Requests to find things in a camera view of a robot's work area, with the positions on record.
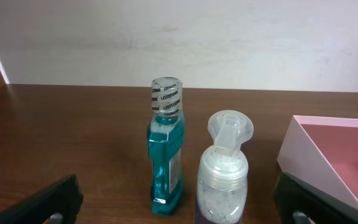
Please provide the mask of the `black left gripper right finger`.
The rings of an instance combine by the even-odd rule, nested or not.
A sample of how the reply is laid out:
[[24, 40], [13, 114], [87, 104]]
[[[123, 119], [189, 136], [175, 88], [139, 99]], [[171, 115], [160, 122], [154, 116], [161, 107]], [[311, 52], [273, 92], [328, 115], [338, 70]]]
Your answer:
[[287, 172], [278, 176], [273, 198], [282, 223], [358, 224], [358, 210]]

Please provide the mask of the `blue mouthwash bottle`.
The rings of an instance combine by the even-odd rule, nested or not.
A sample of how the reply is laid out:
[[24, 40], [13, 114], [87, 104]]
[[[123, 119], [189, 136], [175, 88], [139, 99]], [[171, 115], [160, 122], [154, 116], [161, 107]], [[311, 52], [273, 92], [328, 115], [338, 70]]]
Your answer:
[[183, 190], [181, 147], [185, 137], [185, 114], [182, 86], [174, 77], [152, 81], [153, 116], [147, 130], [147, 150], [152, 161], [152, 212], [158, 215], [171, 215]]

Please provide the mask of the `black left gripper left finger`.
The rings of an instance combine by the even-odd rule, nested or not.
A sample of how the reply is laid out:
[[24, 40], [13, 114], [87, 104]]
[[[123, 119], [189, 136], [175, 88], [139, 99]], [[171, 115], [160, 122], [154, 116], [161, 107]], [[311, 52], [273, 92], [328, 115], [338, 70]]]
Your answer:
[[71, 174], [0, 211], [0, 223], [43, 223], [54, 214], [62, 223], [75, 223], [82, 203], [77, 176]]

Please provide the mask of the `clear foam soap pump bottle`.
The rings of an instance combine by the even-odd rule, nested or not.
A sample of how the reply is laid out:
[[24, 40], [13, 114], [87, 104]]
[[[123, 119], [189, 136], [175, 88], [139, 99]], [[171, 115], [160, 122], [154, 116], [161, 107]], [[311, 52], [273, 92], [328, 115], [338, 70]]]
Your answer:
[[241, 146], [253, 136], [248, 116], [222, 110], [208, 121], [213, 145], [201, 156], [195, 223], [240, 223], [247, 199], [249, 164]]

